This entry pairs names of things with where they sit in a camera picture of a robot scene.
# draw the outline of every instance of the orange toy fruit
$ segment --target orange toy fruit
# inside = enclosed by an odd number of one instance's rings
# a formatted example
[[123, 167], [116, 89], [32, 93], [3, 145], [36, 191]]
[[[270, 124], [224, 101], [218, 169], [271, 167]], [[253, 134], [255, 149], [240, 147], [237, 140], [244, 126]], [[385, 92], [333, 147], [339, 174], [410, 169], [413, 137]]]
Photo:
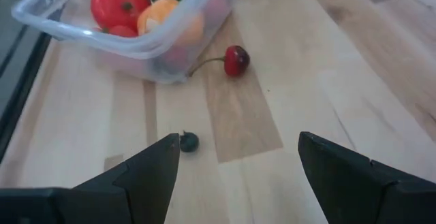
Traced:
[[[154, 4], [145, 9], [138, 18], [139, 35], [149, 33], [162, 25], [171, 12], [178, 6], [177, 0], [156, 0]], [[203, 37], [204, 17], [202, 14], [189, 19], [191, 24], [176, 40], [176, 45], [196, 44]]]

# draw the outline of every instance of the red tomato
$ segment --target red tomato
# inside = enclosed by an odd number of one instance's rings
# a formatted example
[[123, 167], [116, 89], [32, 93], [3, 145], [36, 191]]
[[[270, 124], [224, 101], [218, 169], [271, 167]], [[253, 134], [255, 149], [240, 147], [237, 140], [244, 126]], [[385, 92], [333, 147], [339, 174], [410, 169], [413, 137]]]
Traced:
[[137, 37], [138, 34], [126, 26], [115, 26], [108, 31], [109, 34], [120, 37]]
[[136, 29], [139, 15], [150, 5], [150, 0], [91, 0], [91, 12], [103, 29], [118, 25]]

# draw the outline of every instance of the clear plastic bin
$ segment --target clear plastic bin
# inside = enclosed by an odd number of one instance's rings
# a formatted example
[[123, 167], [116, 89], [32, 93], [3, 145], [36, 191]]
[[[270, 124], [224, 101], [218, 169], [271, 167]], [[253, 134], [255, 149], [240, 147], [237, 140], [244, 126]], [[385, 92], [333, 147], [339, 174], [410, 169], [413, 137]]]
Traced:
[[[131, 75], [160, 83], [183, 82], [185, 74], [232, 10], [235, 0], [182, 0], [150, 33], [124, 38], [95, 30], [91, 0], [22, 0], [12, 15], [61, 41], [95, 48], [96, 59]], [[185, 30], [203, 15], [204, 31], [194, 44], [178, 44]]]

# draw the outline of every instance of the plastic container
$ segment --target plastic container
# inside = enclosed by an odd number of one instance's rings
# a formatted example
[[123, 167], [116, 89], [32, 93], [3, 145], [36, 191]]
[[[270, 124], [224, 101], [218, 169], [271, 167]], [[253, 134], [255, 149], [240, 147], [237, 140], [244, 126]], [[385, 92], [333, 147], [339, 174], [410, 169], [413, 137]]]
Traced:
[[[131, 75], [160, 83], [183, 82], [185, 74], [232, 10], [235, 0], [182, 0], [168, 19], [148, 34], [124, 38], [100, 33], [90, 0], [22, 0], [12, 15], [61, 41], [81, 42], [96, 59]], [[184, 31], [203, 15], [202, 39], [179, 44]]]

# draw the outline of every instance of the wooden table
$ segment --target wooden table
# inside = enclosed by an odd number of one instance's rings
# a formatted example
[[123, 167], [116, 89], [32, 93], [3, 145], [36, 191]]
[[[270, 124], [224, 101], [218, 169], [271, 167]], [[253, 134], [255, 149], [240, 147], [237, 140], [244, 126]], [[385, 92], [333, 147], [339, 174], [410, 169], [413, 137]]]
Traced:
[[185, 84], [110, 71], [52, 41], [0, 168], [3, 187], [72, 187], [171, 132], [167, 223], [326, 223], [297, 152], [311, 131], [436, 182], [436, 0], [238, 0], [203, 58], [244, 46], [241, 79]]

